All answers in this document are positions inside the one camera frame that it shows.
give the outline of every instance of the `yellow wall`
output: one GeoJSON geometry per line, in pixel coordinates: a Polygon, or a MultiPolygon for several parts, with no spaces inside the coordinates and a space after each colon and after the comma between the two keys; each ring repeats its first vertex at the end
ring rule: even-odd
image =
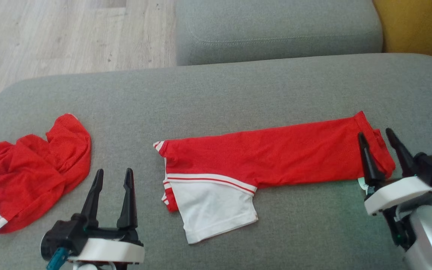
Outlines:
{"type": "Polygon", "coordinates": [[[387,53],[432,55],[432,0],[373,0],[387,53]]]}

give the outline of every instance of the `gray upholstery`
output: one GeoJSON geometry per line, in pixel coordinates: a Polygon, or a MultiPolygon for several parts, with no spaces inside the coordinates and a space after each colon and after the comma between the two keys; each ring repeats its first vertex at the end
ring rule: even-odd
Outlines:
{"type": "Polygon", "coordinates": [[[105,169],[98,219],[114,226],[122,181],[136,178],[146,261],[130,269],[401,269],[381,216],[368,217],[356,181],[260,189],[255,224],[189,246],[178,213],[161,202],[157,140],[323,121],[363,110],[413,152],[432,153],[432,57],[363,54],[53,76],[0,94],[0,141],[44,136],[73,113],[91,133],[91,174],[44,217],[0,235],[0,269],[44,269],[43,234],[79,212],[105,169]]]}
{"type": "Polygon", "coordinates": [[[371,0],[178,0],[178,65],[380,53],[371,0]]]}

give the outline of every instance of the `sofa cushion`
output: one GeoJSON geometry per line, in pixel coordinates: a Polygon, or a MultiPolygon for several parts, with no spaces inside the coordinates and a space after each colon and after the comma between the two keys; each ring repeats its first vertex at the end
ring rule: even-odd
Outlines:
{"type": "Polygon", "coordinates": [[[178,65],[379,53],[371,0],[178,0],[178,65]]]}
{"type": "Polygon", "coordinates": [[[146,248],[144,264],[129,269],[401,269],[386,222],[366,214],[354,180],[260,189],[254,196],[259,221],[193,246],[180,215],[161,202],[164,161],[152,146],[158,140],[337,119],[360,110],[374,128],[393,128],[411,152],[432,153],[432,57],[292,58],[14,84],[0,94],[0,141],[44,136],[55,118],[73,113],[91,134],[93,151],[86,180],[27,228],[0,235],[0,269],[44,269],[41,237],[56,220],[81,210],[99,168],[105,182],[97,217],[100,226],[115,226],[128,167],[146,248]]]}

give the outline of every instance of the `wooden floor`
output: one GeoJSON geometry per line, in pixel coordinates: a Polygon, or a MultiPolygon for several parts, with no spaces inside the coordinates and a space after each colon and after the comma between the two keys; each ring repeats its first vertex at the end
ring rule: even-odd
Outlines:
{"type": "Polygon", "coordinates": [[[175,66],[175,0],[0,0],[0,92],[47,75],[175,66]]]}

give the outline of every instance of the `red stripe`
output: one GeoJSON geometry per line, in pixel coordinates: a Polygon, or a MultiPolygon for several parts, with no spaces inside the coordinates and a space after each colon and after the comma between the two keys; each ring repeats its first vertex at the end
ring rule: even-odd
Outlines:
{"type": "Polygon", "coordinates": [[[252,191],[250,189],[247,189],[247,188],[242,187],[242,186],[238,186],[237,184],[235,184],[233,182],[221,180],[221,179],[214,179],[214,178],[176,178],[176,177],[168,177],[168,179],[173,179],[173,180],[211,180],[211,181],[218,181],[218,182],[223,182],[223,183],[230,183],[233,186],[237,186],[238,188],[244,189],[244,190],[249,191],[249,192],[254,194],[254,191],[252,191]]]}

